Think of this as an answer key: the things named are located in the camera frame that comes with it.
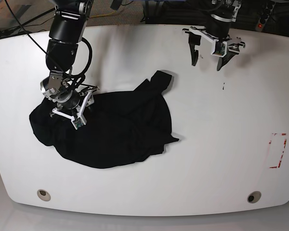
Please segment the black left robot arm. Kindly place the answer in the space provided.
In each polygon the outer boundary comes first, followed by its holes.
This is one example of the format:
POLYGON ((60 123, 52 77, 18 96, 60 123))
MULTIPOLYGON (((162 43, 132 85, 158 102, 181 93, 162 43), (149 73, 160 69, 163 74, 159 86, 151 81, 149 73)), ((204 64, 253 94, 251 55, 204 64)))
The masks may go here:
POLYGON ((184 33, 188 34, 192 66, 196 66, 198 62, 198 47, 202 39, 210 43, 210 55, 219 58, 217 71, 220 71, 240 53, 240 47, 246 46, 241 38, 231 38, 229 35, 231 24, 236 21, 241 4, 240 0, 213 0, 212 8, 202 10, 207 15, 205 26, 191 26, 183 29, 184 33))

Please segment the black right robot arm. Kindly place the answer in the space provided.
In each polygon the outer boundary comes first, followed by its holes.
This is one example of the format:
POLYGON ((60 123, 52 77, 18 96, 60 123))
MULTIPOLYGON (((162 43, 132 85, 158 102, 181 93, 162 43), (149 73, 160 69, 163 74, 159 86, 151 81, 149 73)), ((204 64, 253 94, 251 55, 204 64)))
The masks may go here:
POLYGON ((55 0, 55 15, 49 33, 46 50, 46 65, 50 74, 40 83, 43 96, 56 103, 51 115, 58 115, 71 121, 75 129, 87 124, 83 113, 94 103, 92 93, 97 86, 84 85, 85 74, 92 61, 92 47, 83 38, 83 32, 90 17, 91 0, 55 0), (79 74, 72 74, 72 66, 80 42, 89 50, 87 64, 79 74))

